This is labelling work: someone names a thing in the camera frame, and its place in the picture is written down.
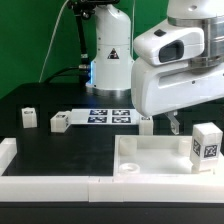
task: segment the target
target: green screen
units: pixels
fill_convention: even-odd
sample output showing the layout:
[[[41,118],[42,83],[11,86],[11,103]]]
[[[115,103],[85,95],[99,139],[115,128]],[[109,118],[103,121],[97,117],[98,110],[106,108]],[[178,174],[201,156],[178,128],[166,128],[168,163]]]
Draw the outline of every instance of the green screen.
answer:
[[[121,0],[116,6],[134,21],[134,37],[166,18],[168,0]],[[1,1],[0,98],[17,86],[38,82],[59,11],[65,0]],[[84,21],[90,58],[95,57],[94,18]],[[74,14],[65,8],[49,56],[44,79],[54,72],[80,63]]]

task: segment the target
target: white block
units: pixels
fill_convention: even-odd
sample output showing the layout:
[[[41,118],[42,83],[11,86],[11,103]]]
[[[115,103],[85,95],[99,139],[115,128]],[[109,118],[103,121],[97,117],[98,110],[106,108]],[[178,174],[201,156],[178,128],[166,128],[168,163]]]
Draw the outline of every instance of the white block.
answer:
[[[182,156],[190,157],[192,139],[183,137],[179,140],[178,153]]]
[[[71,112],[58,112],[53,118],[51,118],[51,132],[64,133],[71,125]]]
[[[73,176],[1,177],[0,201],[88,202],[88,179]]]
[[[139,117],[139,135],[153,135],[153,118]]]
[[[5,138],[0,144],[0,175],[5,172],[16,153],[16,139]]]
[[[23,108],[22,119],[24,128],[36,128],[37,127],[37,115],[35,108]]]
[[[218,164],[222,131],[213,123],[194,125],[190,161],[194,170],[214,169]]]
[[[119,154],[123,156],[135,155],[138,141],[135,137],[121,137],[119,142]]]

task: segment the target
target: table surface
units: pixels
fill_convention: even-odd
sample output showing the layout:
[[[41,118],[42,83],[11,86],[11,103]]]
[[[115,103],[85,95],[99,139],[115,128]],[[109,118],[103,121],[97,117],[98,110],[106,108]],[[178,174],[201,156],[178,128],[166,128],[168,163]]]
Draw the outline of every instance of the table surface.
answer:
[[[38,127],[24,129],[21,109],[34,107]],[[72,125],[64,134],[50,132],[50,118],[72,109],[132,109],[131,97],[87,94],[78,84],[24,84],[0,100],[0,136],[16,137],[18,153],[4,176],[112,176],[115,135],[137,135],[138,126]],[[179,111],[182,135],[193,124],[223,127],[223,100]],[[172,135],[165,115],[154,117],[156,135]],[[224,206],[187,203],[0,203],[4,223],[222,223]]]

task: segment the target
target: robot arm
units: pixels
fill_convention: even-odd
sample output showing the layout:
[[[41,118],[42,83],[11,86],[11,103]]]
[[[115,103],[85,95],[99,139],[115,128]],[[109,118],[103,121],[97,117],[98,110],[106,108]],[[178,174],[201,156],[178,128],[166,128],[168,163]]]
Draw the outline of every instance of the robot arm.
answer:
[[[134,42],[132,101],[146,117],[224,96],[224,1],[170,0],[167,14]]]

